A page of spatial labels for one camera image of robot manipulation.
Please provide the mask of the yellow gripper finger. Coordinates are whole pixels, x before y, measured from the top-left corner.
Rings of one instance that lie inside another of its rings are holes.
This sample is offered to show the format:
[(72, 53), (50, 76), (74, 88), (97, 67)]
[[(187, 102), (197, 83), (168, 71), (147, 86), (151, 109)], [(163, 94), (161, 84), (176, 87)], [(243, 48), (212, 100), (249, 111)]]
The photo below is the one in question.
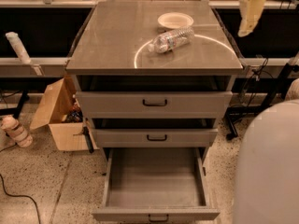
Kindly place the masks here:
[(263, 7), (266, 0), (240, 0), (239, 10), (241, 22), (238, 30), (238, 36), (244, 37), (253, 32), (263, 13)]

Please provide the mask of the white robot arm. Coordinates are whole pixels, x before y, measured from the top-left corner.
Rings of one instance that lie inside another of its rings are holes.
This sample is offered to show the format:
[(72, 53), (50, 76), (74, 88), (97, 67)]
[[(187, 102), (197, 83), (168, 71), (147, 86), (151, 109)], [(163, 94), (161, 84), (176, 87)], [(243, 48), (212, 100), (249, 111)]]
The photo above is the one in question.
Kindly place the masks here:
[(299, 100), (262, 111), (239, 148), (232, 224), (299, 224)]

